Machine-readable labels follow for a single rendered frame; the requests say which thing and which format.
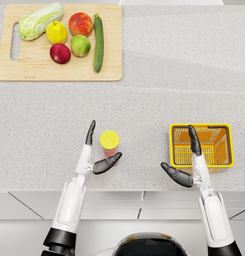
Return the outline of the white counter cabinet front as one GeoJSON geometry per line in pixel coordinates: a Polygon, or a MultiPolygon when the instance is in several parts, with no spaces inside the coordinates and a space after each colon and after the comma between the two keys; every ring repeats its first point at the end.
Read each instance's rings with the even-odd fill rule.
{"type": "MultiPolygon", "coordinates": [[[[0,192],[0,256],[40,256],[58,205],[58,191],[0,192]]],[[[223,194],[245,256],[245,192],[223,194]]],[[[196,191],[89,191],[77,235],[77,256],[93,256],[126,235],[156,231],[178,239],[192,256],[206,256],[196,191]]]]}

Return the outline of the yellow slatted basket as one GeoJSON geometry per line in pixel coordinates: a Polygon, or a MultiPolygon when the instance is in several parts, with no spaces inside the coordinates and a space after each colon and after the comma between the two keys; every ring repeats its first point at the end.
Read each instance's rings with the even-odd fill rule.
{"type": "MultiPolygon", "coordinates": [[[[228,124],[193,124],[210,173],[234,165],[231,128],[228,124]]],[[[170,165],[192,172],[191,139],[188,124],[172,124],[169,129],[170,165]]]]}

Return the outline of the dark red plum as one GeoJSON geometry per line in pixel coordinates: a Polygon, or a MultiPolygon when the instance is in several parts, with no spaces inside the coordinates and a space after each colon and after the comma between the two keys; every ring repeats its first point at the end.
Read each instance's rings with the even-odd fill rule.
{"type": "Polygon", "coordinates": [[[57,43],[50,48],[50,57],[58,64],[65,64],[70,60],[71,52],[66,45],[57,43]]]}

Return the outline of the green cucumber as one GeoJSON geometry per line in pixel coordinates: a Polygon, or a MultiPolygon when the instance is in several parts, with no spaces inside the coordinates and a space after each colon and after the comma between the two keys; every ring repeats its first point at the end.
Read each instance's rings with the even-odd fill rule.
{"type": "Polygon", "coordinates": [[[104,31],[103,22],[98,14],[94,15],[94,30],[95,30],[95,54],[93,68],[95,73],[99,73],[104,57],[104,31]]]}

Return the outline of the dark round robot body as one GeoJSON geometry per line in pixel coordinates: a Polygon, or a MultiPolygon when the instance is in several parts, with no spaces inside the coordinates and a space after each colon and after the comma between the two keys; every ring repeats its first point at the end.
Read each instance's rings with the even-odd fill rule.
{"type": "Polygon", "coordinates": [[[122,239],[112,256],[189,256],[179,242],[157,232],[142,232],[122,239]]]}

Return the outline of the yellow apple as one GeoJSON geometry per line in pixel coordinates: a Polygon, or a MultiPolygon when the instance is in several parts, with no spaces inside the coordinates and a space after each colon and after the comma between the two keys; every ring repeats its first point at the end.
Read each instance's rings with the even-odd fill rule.
{"type": "Polygon", "coordinates": [[[65,43],[67,40],[67,28],[60,21],[52,21],[46,28],[46,36],[51,44],[65,43]]]}

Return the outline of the red peach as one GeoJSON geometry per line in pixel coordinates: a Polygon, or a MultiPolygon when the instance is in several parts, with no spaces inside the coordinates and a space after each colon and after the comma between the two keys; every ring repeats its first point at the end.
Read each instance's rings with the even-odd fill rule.
{"type": "Polygon", "coordinates": [[[84,12],[75,13],[69,19],[69,29],[72,35],[89,36],[93,30],[92,19],[84,12]]]}

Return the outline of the red chip can yellow lid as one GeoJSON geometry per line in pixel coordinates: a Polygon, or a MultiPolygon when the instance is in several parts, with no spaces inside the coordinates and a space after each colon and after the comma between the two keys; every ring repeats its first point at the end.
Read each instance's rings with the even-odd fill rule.
{"type": "Polygon", "coordinates": [[[119,152],[119,135],[112,130],[104,131],[99,138],[104,158],[114,156],[119,152]]]}

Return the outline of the wooden cutting board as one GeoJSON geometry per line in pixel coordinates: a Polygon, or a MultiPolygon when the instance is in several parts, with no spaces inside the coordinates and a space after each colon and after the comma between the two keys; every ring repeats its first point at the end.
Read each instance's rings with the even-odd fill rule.
{"type": "Polygon", "coordinates": [[[66,4],[62,23],[83,11],[99,15],[104,27],[104,60],[101,71],[93,69],[94,53],[72,56],[66,64],[55,63],[51,44],[42,35],[33,41],[21,40],[18,59],[11,59],[13,28],[25,15],[39,9],[39,4],[9,4],[5,7],[0,45],[1,81],[118,81],[122,77],[122,7],[118,4],[66,4]]]}

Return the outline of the green apple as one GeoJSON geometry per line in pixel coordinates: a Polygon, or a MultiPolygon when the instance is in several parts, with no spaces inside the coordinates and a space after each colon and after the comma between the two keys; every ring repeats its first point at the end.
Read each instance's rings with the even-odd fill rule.
{"type": "Polygon", "coordinates": [[[76,35],[71,39],[71,50],[77,57],[86,56],[91,49],[90,40],[84,35],[76,35]]]}

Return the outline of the napa cabbage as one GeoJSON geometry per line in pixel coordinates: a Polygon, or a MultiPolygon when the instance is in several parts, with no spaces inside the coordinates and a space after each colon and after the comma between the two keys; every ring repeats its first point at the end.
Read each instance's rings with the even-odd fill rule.
{"type": "Polygon", "coordinates": [[[52,21],[60,21],[64,14],[63,5],[59,2],[50,3],[38,10],[24,16],[18,25],[21,38],[32,41],[41,36],[48,24],[52,21]]]}

